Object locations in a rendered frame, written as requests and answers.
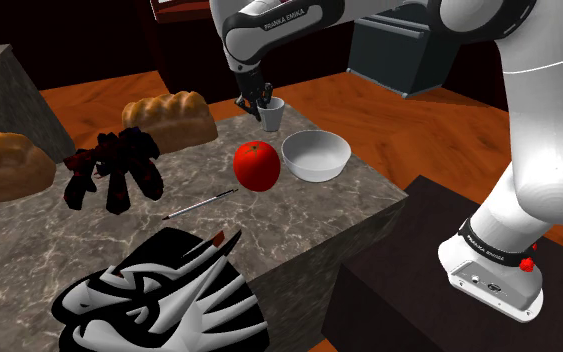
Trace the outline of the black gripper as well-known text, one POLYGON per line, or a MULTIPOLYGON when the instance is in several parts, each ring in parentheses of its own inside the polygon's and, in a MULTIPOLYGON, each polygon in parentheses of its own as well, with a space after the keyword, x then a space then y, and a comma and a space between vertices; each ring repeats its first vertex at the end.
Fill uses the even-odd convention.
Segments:
POLYGON ((249 71, 235 72, 234 75, 241 93, 234 103, 246 113, 260 120, 257 100, 260 99, 262 109, 268 107, 272 99, 272 84, 265 83, 259 66, 255 66, 249 71))

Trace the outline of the white cup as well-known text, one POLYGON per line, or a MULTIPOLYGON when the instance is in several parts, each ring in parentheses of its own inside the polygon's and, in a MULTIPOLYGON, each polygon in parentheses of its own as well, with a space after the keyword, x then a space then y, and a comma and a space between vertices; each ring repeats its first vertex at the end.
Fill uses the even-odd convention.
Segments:
POLYGON ((275 132, 280 128, 284 108, 285 101, 279 97, 272 97, 265 108, 258 108, 264 131, 275 132))

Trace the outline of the red tomato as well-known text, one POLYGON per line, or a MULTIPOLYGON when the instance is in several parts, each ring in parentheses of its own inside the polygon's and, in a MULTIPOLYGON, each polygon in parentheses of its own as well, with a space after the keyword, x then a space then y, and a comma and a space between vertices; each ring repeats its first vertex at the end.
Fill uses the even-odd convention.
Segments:
POLYGON ((239 183, 255 192, 271 189, 280 175, 280 159, 276 150, 263 141, 241 145, 233 158, 233 170, 239 183))

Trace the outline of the white bowl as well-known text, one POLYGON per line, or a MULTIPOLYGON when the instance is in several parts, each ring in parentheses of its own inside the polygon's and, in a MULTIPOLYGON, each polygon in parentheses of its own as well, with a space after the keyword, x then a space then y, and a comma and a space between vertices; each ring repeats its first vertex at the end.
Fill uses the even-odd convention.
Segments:
POLYGON ((324 130, 293 133, 283 141, 281 152, 294 176, 313 183, 337 177, 352 155, 344 138, 324 130))

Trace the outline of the brown bread loaf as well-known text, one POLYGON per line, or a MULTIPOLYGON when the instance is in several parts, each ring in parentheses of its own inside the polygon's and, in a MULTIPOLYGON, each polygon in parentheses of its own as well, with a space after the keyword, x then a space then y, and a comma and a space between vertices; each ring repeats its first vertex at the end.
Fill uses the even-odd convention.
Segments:
POLYGON ((49 188, 56 164, 25 135, 0 132, 0 203, 49 188))
POLYGON ((205 144, 218 137, 209 106, 195 91, 130 102, 122 111, 122 125, 139 127, 150 134, 161 154, 205 144))

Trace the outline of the thin black and silver pen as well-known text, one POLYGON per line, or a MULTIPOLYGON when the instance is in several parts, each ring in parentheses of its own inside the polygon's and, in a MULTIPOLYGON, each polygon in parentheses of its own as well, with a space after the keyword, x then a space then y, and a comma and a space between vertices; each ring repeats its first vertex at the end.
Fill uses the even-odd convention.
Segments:
POLYGON ((177 217, 177 216, 179 216, 179 215, 185 214, 185 213, 187 213, 187 212, 189 212, 189 211, 192 211, 192 210, 194 210, 194 209, 197 209, 197 208, 202 207, 202 206, 204 206, 204 205, 207 205, 207 204, 209 204, 209 203, 212 203, 212 202, 215 202, 215 201, 217 201, 217 200, 220 200, 220 199, 222 199, 222 198, 224 198, 224 197, 226 197, 226 196, 228 196, 228 195, 230 195, 230 194, 236 193, 237 191, 238 191, 238 189, 230 189, 230 190, 228 190, 228 191, 222 192, 222 193, 220 193, 220 194, 218 194, 218 195, 216 195, 216 196, 214 196, 214 197, 211 197, 211 198, 209 198, 209 199, 206 199, 206 200, 204 200, 204 201, 198 202, 198 203, 193 204, 193 205, 191 205, 191 206, 189 206, 189 207, 186 207, 186 208, 184 208, 184 209, 181 209, 181 210, 178 210, 178 211, 176 211, 176 212, 173 212, 173 213, 171 213, 171 214, 169 214, 169 215, 163 217, 161 220, 166 221, 166 220, 175 218, 175 217, 177 217))

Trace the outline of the dark grey cabinet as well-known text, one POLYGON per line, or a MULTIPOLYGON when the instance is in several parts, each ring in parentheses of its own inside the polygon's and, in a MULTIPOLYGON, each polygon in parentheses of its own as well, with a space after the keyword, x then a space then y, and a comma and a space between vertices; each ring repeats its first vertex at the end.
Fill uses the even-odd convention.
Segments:
POLYGON ((407 98, 442 86, 459 48, 421 23, 358 19, 347 71, 407 98))

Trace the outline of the dark red and black figure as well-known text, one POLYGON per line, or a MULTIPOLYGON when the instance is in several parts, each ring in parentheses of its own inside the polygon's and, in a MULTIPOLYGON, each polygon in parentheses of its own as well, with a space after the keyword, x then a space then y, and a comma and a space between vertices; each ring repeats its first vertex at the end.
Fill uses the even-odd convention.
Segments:
POLYGON ((87 192, 96 192, 93 175, 108 176, 106 210, 120 215, 130 206, 125 175, 130 173, 143 195, 157 201, 163 195, 163 179, 151 158, 160 155, 159 147, 150 134, 138 127, 126 128, 118 135, 100 133, 98 145, 92 149, 78 149, 64 159, 65 166, 74 172, 63 199, 73 210, 81 210, 87 192))

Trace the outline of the black and white striped figure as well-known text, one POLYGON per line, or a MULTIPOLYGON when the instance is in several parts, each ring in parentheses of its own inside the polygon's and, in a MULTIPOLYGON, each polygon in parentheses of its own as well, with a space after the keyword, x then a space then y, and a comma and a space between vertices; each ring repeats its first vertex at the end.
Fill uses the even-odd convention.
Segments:
POLYGON ((266 352, 268 324, 228 261, 240 237, 165 227, 53 302, 60 352, 266 352))

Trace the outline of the dark robot stand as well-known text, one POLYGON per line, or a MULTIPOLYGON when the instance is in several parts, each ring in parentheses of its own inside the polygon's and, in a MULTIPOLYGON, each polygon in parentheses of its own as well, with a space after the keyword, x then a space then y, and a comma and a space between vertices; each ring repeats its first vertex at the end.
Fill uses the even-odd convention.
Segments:
POLYGON ((338 352, 563 352, 563 247, 538 242, 544 303, 519 323, 452 287, 438 246, 477 209, 423 177, 392 232, 344 261, 322 333, 338 352))

